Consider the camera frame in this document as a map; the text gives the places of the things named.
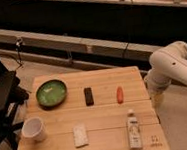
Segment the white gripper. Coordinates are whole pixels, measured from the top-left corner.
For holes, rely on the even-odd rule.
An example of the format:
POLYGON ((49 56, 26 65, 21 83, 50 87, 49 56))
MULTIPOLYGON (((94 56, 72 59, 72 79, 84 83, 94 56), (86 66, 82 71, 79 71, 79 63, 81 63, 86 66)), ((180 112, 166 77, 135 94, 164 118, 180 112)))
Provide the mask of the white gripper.
POLYGON ((163 103, 163 91, 169 86, 169 78, 155 69, 150 69, 144 78, 148 93, 152 96, 152 105, 159 108, 163 103))

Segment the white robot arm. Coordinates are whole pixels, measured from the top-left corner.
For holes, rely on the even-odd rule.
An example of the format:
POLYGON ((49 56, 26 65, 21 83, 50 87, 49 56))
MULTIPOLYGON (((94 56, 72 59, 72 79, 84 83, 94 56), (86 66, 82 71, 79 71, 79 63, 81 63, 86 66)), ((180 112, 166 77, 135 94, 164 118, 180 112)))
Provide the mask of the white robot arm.
POLYGON ((172 79, 187 85, 187 43, 178 41, 159 48, 149 57, 149 64, 152 68, 145 76, 146 87, 152 105, 160 107, 163 91, 172 79))

